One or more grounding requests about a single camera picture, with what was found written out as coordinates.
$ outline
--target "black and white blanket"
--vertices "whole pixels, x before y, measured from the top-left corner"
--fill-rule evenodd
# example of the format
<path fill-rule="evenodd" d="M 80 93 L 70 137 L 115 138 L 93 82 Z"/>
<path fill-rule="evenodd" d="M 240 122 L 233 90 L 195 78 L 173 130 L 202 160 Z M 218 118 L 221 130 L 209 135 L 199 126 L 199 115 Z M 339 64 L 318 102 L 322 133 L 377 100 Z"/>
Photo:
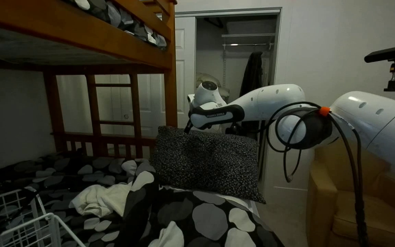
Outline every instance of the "black and white blanket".
<path fill-rule="evenodd" d="M 78 170 L 69 166 L 70 161 L 54 163 L 54 170 L 22 163 L 23 171 L 30 167 L 30 175 L 23 172 L 21 178 L 13 172 L 17 179 L 6 177 L 0 190 L 14 188 L 14 181 L 39 188 L 47 211 L 58 214 L 88 245 L 283 245 L 242 200 L 165 186 L 148 161 L 136 161 L 135 174 L 124 171 L 122 160 L 110 157 L 84 160 Z M 70 201 L 93 183 L 128 185 L 122 216 L 114 210 L 102 216 L 81 215 L 70 207 Z M 69 234 L 63 234 L 62 241 L 71 245 Z"/>

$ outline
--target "black cable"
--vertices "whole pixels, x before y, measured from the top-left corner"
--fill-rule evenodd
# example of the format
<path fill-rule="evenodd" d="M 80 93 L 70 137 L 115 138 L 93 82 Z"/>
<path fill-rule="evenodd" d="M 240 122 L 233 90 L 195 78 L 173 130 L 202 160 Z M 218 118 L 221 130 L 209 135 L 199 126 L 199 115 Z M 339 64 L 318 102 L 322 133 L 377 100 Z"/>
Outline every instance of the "black cable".
<path fill-rule="evenodd" d="M 349 140 L 339 126 L 339 123 L 329 116 L 335 127 L 338 129 L 339 134 L 342 135 L 347 155 L 350 159 L 351 174 L 353 174 L 353 186 L 354 186 L 354 196 L 355 196 L 355 219 L 357 219 L 357 229 L 358 229 L 358 241 L 361 247 L 368 247 L 368 234 L 366 234 L 366 223 L 365 223 L 365 212 L 364 212 L 364 193 L 362 193 L 362 166 L 361 166 L 361 138 L 359 134 L 353 129 L 358 142 L 358 161 L 355 163 Z"/>
<path fill-rule="evenodd" d="M 303 116 L 301 116 L 301 118 L 298 119 L 298 122 L 295 123 L 295 126 L 294 126 L 294 129 L 292 129 L 292 131 L 291 131 L 291 134 L 290 134 L 290 138 L 288 138 L 288 141 L 287 141 L 287 144 L 285 144 L 285 149 L 288 149 L 288 145 L 291 144 L 291 140 L 292 140 L 292 137 L 295 135 L 295 131 L 296 131 L 298 126 L 305 120 L 306 116 L 307 116 L 307 113 L 305 113 Z M 295 164 L 295 167 L 294 167 L 294 170 L 292 170 L 292 172 L 291 172 L 291 177 L 288 175 L 288 168 L 287 168 L 287 153 L 288 153 L 288 151 L 285 151 L 285 152 L 283 153 L 283 171 L 284 171 L 284 178 L 285 178 L 285 181 L 287 181 L 287 182 L 291 182 L 294 174 L 296 172 L 296 170 L 298 170 L 298 167 L 299 167 L 299 161 L 301 161 L 301 157 L 302 157 L 302 149 L 299 149 L 299 152 L 298 152 L 296 164 Z"/>
<path fill-rule="evenodd" d="M 266 134 L 268 145 L 269 145 L 273 151 L 276 151 L 276 152 L 287 152 L 287 151 L 290 151 L 291 148 L 287 145 L 284 149 L 277 149 L 277 148 L 270 142 L 270 138 L 269 138 L 269 127 L 270 127 L 270 124 L 274 122 L 274 118 L 280 113 L 280 111 L 283 111 L 283 109 L 285 109 L 285 108 L 288 108 L 288 107 L 291 107 L 291 105 L 296 105 L 296 104 L 307 104 L 307 105 L 313 105 L 313 107 L 316 107 L 316 108 L 321 108 L 320 104 L 316 104 L 316 102 L 311 102 L 311 101 L 294 101 L 294 102 L 285 104 L 285 105 L 280 107 L 277 111 L 274 111 L 274 113 L 270 115 L 268 123 L 262 127 L 262 130 L 266 130 L 265 134 Z"/>
<path fill-rule="evenodd" d="M 194 123 L 192 123 L 191 119 L 188 119 L 184 131 L 185 131 L 185 133 L 189 133 L 189 130 L 191 130 L 192 127 L 194 127 Z"/>
<path fill-rule="evenodd" d="M 395 72 L 392 72 L 391 79 L 390 81 L 395 81 Z"/>

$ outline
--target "white wall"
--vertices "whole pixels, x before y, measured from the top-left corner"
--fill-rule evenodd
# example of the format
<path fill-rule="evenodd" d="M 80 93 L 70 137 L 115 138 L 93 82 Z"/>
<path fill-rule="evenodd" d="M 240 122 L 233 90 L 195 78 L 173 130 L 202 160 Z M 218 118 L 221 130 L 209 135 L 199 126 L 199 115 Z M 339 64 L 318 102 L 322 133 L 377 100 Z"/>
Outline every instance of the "white wall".
<path fill-rule="evenodd" d="M 65 130 L 92 133 L 85 75 L 58 75 L 58 87 Z"/>
<path fill-rule="evenodd" d="M 0 70 L 0 167 L 54 151 L 41 72 Z"/>
<path fill-rule="evenodd" d="M 281 8 L 276 83 L 295 82 L 310 100 L 331 104 L 342 93 L 358 89 L 387 94 L 390 63 L 365 63 L 372 50 L 395 45 L 395 1 L 390 0 L 183 0 L 177 12 Z M 295 181 L 287 183 L 281 155 L 268 151 L 266 186 L 307 188 L 311 153 Z"/>
<path fill-rule="evenodd" d="M 215 76 L 224 86 L 222 28 L 202 19 L 196 22 L 196 74 Z"/>

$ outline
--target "bunk bed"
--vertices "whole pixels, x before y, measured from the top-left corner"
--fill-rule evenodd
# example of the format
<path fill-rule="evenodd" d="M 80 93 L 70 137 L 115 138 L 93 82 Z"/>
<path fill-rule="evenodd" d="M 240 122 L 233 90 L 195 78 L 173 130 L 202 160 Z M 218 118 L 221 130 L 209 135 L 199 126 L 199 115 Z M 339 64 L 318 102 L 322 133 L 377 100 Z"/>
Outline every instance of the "bunk bed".
<path fill-rule="evenodd" d="M 0 0 L 0 68 L 43 72 L 58 152 L 43 156 L 40 161 L 19 161 L 2 168 L 0 192 L 25 185 L 34 186 L 44 199 L 45 210 L 56 212 L 84 242 L 92 245 L 110 245 L 113 241 L 119 245 L 177 245 L 184 241 L 191 245 L 218 242 L 281 245 L 279 237 L 257 218 L 244 200 L 192 188 L 172 188 L 158 177 L 158 170 L 155 171 L 151 163 L 132 159 L 141 157 L 144 146 L 155 145 L 155 140 L 141 135 L 139 74 L 163 74 L 166 124 L 177 127 L 176 2 L 174 0 L 107 2 L 118 12 L 125 11 L 126 16 L 132 15 L 135 20 L 144 23 L 143 27 L 150 30 L 148 34 L 162 37 L 165 43 L 157 46 L 148 41 L 150 38 L 137 38 L 136 33 L 124 30 L 117 23 L 115 26 L 107 23 L 107 15 L 99 17 L 98 12 L 77 8 L 71 0 Z M 87 78 L 93 130 L 89 134 L 70 133 L 65 129 L 58 75 L 73 74 L 82 74 Z M 130 83 L 98 83 L 98 74 L 128 74 Z M 96 89 L 100 86 L 130 87 L 132 122 L 100 119 L 96 96 Z M 135 135 L 104 134 L 102 124 L 133 126 Z M 163 140 L 166 145 L 184 134 L 176 129 L 165 131 L 174 131 Z M 91 156 L 84 153 L 88 145 L 92 146 Z M 244 151 L 248 151 L 244 156 L 254 156 L 248 148 Z M 257 163 L 247 161 L 248 166 L 243 166 L 242 161 L 237 161 L 240 168 L 254 167 Z M 240 175 L 239 179 L 226 174 L 220 175 L 240 182 L 246 174 L 253 172 L 235 170 L 232 175 Z M 240 182 L 235 190 L 244 192 L 247 186 L 258 189 L 258 172 L 251 178 L 246 179 L 244 185 Z M 74 208 L 69 208 L 69 200 L 80 199 L 81 190 L 91 188 L 92 183 L 104 186 L 126 183 L 128 196 L 121 197 L 125 199 L 121 201 L 125 214 L 99 219 L 92 215 L 81 216 Z M 255 197 L 240 197 L 261 201 L 259 193 Z"/>
<path fill-rule="evenodd" d="M 92 145 L 93 155 L 119 153 L 119 144 L 141 156 L 154 141 L 141 135 L 137 74 L 163 74 L 166 124 L 177 126 L 174 67 L 174 2 L 170 0 L 115 0 L 114 5 L 161 34 L 167 45 L 158 48 L 63 0 L 0 0 L 0 67 L 44 72 L 52 134 L 56 151 Z M 87 76 L 92 134 L 69 133 L 63 126 L 56 75 Z M 129 85 L 96 83 L 96 74 L 129 74 Z M 128 86 L 132 90 L 133 120 L 99 118 L 96 87 Z M 102 124 L 128 124 L 133 137 L 102 133 Z M 106 148 L 114 145 L 114 153 Z"/>

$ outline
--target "gray pillow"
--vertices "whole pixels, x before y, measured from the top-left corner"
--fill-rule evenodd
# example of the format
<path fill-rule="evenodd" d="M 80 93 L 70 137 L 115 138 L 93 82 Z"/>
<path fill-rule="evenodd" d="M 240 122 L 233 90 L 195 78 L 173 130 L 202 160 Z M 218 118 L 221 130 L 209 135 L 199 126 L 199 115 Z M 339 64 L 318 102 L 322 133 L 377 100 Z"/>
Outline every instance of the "gray pillow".
<path fill-rule="evenodd" d="M 248 137 L 162 126 L 151 164 L 166 185 L 263 201 L 258 142 Z"/>

